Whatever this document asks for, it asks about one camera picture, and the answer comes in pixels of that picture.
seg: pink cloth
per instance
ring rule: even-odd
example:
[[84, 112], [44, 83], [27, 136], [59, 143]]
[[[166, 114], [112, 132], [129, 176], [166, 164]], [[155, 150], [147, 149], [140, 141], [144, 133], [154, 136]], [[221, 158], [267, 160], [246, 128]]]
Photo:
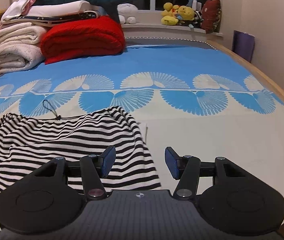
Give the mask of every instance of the pink cloth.
[[29, 2], [25, 5], [24, 11], [21, 13], [21, 15], [27, 14], [29, 11], [29, 8], [35, 3], [36, 0], [29, 0]]

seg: drawstring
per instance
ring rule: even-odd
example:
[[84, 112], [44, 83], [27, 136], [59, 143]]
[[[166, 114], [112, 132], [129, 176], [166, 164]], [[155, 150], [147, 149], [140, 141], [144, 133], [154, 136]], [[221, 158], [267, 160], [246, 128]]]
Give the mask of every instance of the drawstring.
[[[45, 101], [47, 101], [47, 103], [50, 105], [50, 107], [51, 107], [52, 109], [50, 109], [50, 108], [48, 108], [48, 107], [45, 106], [45, 104], [44, 104]], [[43, 107], [44, 107], [45, 109], [51, 111], [51, 112], [55, 115], [55, 117], [56, 117], [55, 120], [58, 120], [58, 121], [61, 120], [61, 116], [60, 116], [60, 115], [57, 115], [57, 112], [55, 111], [54, 107], [52, 106], [52, 104], [51, 104], [48, 100], [46, 100], [46, 99], [43, 100], [43, 101], [42, 101], [42, 104], [43, 104]]]

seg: red cushion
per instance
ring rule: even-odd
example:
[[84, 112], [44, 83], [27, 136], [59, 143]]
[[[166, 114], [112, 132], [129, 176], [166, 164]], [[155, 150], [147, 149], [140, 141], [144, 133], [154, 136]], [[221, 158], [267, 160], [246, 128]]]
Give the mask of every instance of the red cushion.
[[206, 33], [212, 33], [215, 31], [221, 20], [221, 2], [220, 0], [208, 0], [202, 8], [202, 22], [201, 28]]
[[45, 64], [82, 56], [113, 55], [124, 48], [122, 27], [108, 16], [56, 25], [41, 41]]

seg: mattress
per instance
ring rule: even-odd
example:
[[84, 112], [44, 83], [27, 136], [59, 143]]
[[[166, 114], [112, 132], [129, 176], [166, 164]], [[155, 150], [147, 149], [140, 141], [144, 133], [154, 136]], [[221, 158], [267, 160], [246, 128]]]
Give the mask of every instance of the mattress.
[[[284, 196], [284, 103], [228, 55], [188, 45], [133, 45], [119, 55], [4, 74], [0, 117], [54, 118], [44, 99], [62, 117], [121, 106], [147, 124], [162, 188], [173, 192], [178, 183], [164, 161], [171, 146], [206, 162], [224, 156]], [[201, 178], [198, 194], [211, 185]]]

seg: white plush toy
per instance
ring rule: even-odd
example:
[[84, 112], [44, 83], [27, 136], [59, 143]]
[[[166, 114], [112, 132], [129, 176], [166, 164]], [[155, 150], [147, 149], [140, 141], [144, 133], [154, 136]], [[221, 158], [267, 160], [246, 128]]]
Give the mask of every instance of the white plush toy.
[[137, 15], [137, 7], [129, 3], [119, 4], [117, 6], [118, 17], [120, 18], [120, 23], [136, 23], [135, 16]]

